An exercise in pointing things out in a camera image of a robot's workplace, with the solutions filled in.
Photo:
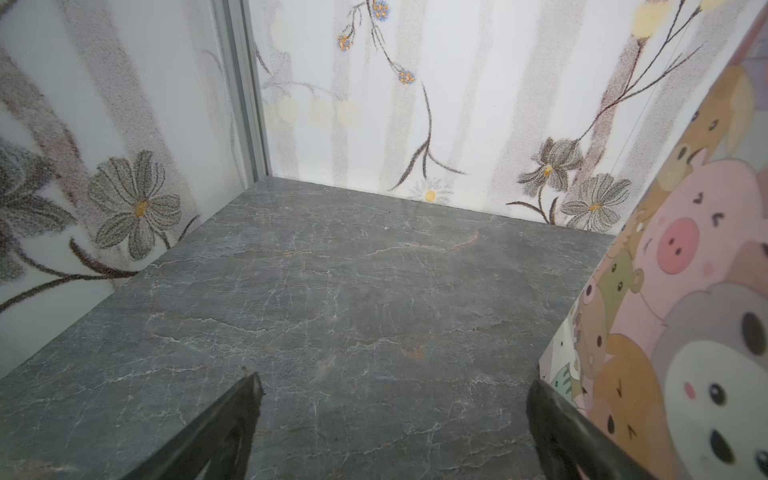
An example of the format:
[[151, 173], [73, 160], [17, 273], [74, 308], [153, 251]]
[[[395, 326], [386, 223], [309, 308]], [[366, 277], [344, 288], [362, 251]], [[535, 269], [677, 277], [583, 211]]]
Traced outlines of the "cartoon animal paper bag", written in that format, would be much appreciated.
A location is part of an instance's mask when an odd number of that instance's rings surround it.
[[539, 361], [651, 479], [767, 475], [767, 17]]

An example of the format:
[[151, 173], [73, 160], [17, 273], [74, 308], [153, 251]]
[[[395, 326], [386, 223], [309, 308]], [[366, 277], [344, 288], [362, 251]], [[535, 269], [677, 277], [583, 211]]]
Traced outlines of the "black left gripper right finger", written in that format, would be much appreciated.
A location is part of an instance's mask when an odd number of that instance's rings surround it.
[[548, 479], [653, 477], [540, 379], [530, 385], [526, 414], [539, 463]]

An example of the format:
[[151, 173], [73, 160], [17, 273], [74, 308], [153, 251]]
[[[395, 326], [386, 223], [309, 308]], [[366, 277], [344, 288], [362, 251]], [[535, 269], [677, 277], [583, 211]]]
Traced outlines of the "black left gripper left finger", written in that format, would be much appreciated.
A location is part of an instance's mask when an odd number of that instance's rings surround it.
[[243, 479], [264, 392], [254, 372], [127, 473], [127, 479]]

